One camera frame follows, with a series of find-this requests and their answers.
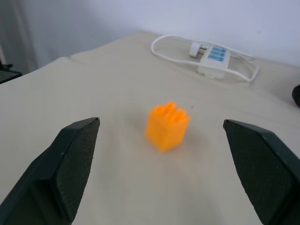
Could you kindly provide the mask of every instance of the white cable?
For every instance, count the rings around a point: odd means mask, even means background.
[[[174,59],[174,58],[171,58],[171,57],[168,57],[168,56],[165,56],[161,53],[158,53],[155,51],[155,44],[160,41],[161,39],[164,39],[166,37],[175,37],[179,40],[183,40],[183,41],[187,41],[187,42],[201,42],[201,43],[205,43],[205,44],[209,44],[209,45],[217,45],[219,47],[222,47],[222,48],[226,48],[228,49],[229,51],[231,51],[232,53],[236,54],[238,57],[240,57],[241,59],[247,61],[251,66],[254,67],[254,72],[253,72],[253,75],[251,78],[249,77],[246,77],[245,75],[243,75],[242,73],[238,72],[238,71],[235,71],[235,70],[232,70],[232,69],[228,69],[228,68],[218,68],[218,67],[212,67],[212,66],[208,66],[208,65],[203,65],[201,64],[200,62],[195,62],[195,61],[190,61],[190,60],[178,60],[178,59]],[[201,67],[205,67],[205,68],[210,68],[210,69],[215,69],[215,70],[219,70],[219,71],[224,71],[226,73],[230,73],[230,74],[233,74],[233,75],[236,75],[240,78],[242,78],[243,80],[247,81],[247,82],[252,82],[257,73],[258,73],[258,70],[259,70],[259,66],[254,64],[251,60],[254,59],[254,57],[250,54],[246,54],[246,53],[243,53],[243,52],[240,52],[238,50],[235,50],[235,49],[232,49],[232,48],[229,48],[229,47],[226,47],[224,45],[219,45],[219,44],[215,44],[215,43],[212,43],[212,42],[208,42],[208,41],[200,41],[200,40],[190,40],[190,39],[186,39],[184,37],[180,37],[180,36],[177,36],[177,35],[172,35],[172,34],[168,34],[168,35],[163,35],[163,36],[160,36],[158,38],[156,38],[152,44],[151,44],[151,52],[160,57],[160,58],[163,58],[165,60],[168,60],[168,61],[171,61],[171,62],[176,62],[176,63],[184,63],[184,64],[189,64],[189,65],[195,65],[195,66],[201,66]]]

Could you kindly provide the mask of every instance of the power strip switch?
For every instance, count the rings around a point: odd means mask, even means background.
[[[222,47],[211,45],[200,59],[200,64],[214,68],[227,69],[230,59],[230,51]],[[198,66],[198,73],[209,78],[223,79],[225,71]]]

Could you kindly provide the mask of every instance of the beige fabric surface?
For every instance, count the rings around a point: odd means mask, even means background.
[[[94,160],[74,225],[261,224],[223,121],[270,129],[300,157],[300,109],[291,98],[300,69],[258,60],[261,72],[251,84],[231,75],[211,80],[152,55],[155,37],[138,32],[0,85],[0,201],[63,127],[97,116]],[[176,40],[157,50],[188,58],[188,45]],[[169,100],[191,120],[182,145],[161,155],[143,132],[149,110]]]

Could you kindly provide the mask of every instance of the orange lego brick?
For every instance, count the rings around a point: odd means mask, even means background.
[[[182,142],[188,122],[189,116],[183,109],[176,108],[174,102],[158,105],[149,113],[146,138],[160,152],[166,152]]]

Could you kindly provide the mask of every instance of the black object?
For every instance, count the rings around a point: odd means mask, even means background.
[[[90,118],[60,131],[27,168],[0,206],[0,225],[70,225],[83,196],[100,122]]]
[[[264,225],[300,224],[300,160],[271,131],[225,120],[240,181]]]
[[[300,85],[294,87],[292,90],[292,98],[294,99],[296,105],[300,107]]]
[[[13,67],[13,64],[3,65],[0,61],[0,84],[22,76],[20,72],[11,71],[11,67]]]

